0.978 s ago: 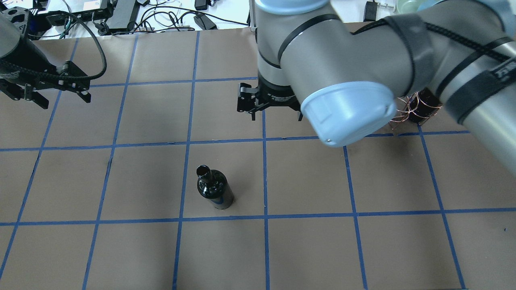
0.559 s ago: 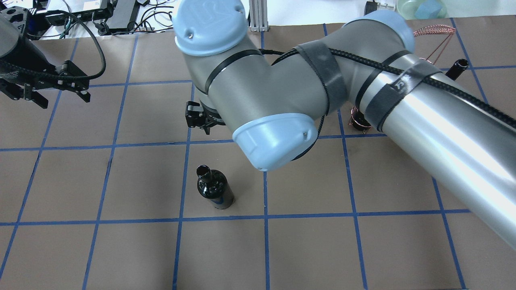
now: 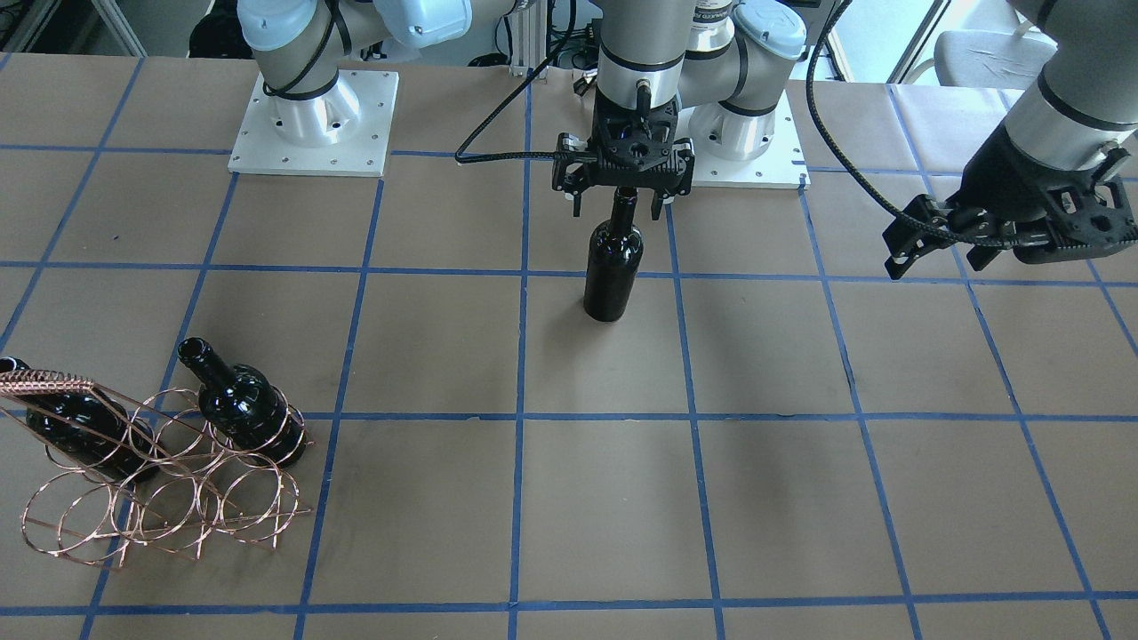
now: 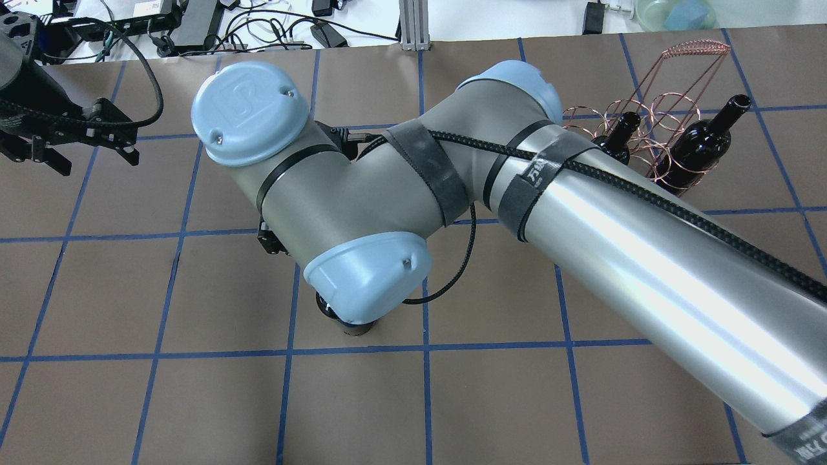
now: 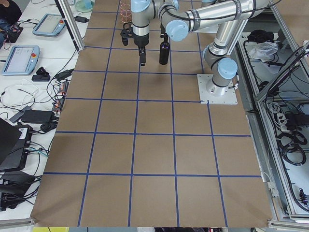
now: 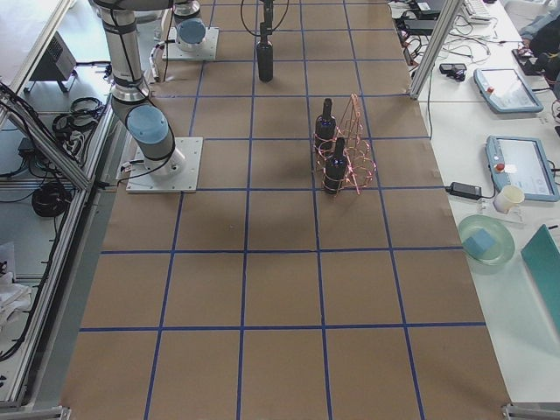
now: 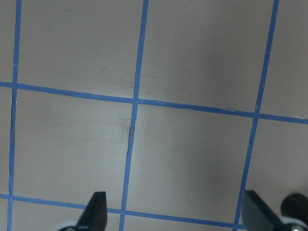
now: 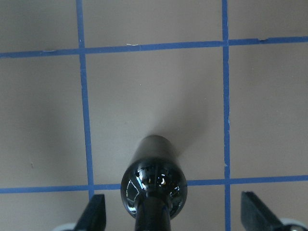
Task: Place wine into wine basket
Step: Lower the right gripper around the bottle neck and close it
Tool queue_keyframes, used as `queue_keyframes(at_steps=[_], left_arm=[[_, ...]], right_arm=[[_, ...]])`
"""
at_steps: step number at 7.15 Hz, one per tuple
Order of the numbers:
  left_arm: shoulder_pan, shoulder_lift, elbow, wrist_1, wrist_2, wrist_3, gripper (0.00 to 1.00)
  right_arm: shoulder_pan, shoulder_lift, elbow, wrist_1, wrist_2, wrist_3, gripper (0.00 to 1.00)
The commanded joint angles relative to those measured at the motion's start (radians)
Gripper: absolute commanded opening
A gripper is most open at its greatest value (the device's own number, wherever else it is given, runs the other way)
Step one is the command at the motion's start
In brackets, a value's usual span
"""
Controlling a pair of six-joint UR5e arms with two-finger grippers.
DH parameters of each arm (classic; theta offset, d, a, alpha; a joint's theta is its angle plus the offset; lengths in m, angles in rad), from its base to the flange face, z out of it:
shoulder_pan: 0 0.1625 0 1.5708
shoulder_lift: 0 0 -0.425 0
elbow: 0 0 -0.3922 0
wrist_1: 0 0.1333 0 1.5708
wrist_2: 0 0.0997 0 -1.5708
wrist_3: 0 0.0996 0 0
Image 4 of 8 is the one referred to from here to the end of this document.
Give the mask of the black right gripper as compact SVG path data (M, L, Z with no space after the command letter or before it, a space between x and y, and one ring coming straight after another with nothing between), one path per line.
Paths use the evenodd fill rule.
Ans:
M283 242L278 239L278 236L275 235L271 227L263 218L260 218L258 221L257 240L263 250L265 250L269 255L291 255L286 249L286 246L284 246Z

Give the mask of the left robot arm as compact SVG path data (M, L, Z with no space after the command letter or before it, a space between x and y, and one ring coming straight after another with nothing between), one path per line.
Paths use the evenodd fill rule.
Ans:
M44 163L70 176L73 164L56 145L82 143L116 151L136 167L137 129L92 129L92 123L130 123L108 98L83 108L53 77L35 64L23 45L2 36L2 154L10 161Z

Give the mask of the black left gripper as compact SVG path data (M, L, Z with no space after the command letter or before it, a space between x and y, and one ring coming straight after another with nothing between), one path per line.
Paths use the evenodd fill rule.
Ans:
M45 164L60 176L70 176L73 164L53 145L80 142L114 150L132 167L140 162L135 148L137 129L92 129L88 123L132 123L113 102L98 98L82 109L83 119L54 116L2 98L2 151L28 152L34 163Z

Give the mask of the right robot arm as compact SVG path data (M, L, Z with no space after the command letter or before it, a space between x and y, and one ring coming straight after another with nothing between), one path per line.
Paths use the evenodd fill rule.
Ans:
M304 279L344 324L395 309L426 239L476 201L621 314L799 464L825 463L825 286L559 126L522 61L470 77L350 161L286 72L246 61L191 109Z

